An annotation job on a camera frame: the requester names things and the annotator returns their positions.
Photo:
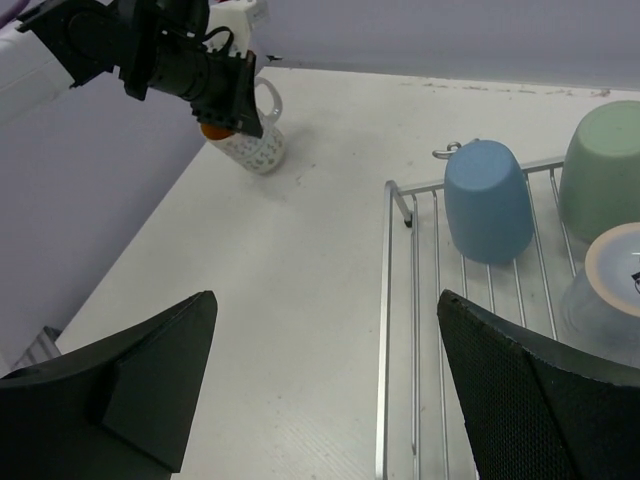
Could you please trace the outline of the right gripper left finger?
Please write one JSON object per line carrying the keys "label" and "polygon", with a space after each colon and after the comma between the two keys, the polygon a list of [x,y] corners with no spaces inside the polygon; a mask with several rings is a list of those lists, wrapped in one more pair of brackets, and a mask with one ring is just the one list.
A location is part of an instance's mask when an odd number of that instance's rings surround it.
{"label": "right gripper left finger", "polygon": [[168,479],[180,472],[218,303],[154,317],[1,379],[4,479]]}

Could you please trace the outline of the white patterned ceramic mug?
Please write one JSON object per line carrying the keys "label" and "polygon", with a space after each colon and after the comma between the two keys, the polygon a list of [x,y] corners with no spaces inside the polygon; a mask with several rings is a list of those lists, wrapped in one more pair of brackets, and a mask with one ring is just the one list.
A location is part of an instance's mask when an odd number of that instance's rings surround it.
{"label": "white patterned ceramic mug", "polygon": [[263,135],[260,138],[233,133],[212,125],[201,124],[200,129],[210,144],[245,170],[267,175],[278,168],[285,156],[284,135],[276,126],[282,114],[283,103],[279,91],[269,80],[257,77],[255,86],[264,86],[273,102],[272,110],[268,114],[258,110],[263,127]]}

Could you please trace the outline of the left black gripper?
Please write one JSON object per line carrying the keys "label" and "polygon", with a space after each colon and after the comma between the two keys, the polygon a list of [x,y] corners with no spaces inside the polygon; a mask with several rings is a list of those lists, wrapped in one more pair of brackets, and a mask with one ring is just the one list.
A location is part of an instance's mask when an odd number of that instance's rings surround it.
{"label": "left black gripper", "polygon": [[149,87],[191,106],[203,125],[212,125],[252,138],[263,136],[255,100],[256,56],[220,55],[198,50],[160,48]]}

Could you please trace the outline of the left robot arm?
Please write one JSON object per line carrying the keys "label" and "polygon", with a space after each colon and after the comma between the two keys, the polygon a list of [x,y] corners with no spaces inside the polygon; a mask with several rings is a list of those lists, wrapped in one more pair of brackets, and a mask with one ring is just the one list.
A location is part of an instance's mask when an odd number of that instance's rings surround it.
{"label": "left robot arm", "polygon": [[197,121],[260,137],[251,32],[263,1],[44,1],[1,17],[1,120],[103,73],[127,95],[186,101]]}

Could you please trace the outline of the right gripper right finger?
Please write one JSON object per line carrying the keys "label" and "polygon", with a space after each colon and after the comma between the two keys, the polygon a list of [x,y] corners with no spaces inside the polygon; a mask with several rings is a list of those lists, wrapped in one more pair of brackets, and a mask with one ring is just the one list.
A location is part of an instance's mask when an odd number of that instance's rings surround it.
{"label": "right gripper right finger", "polygon": [[639,371],[514,324],[451,290],[437,317],[483,479],[636,479]]}

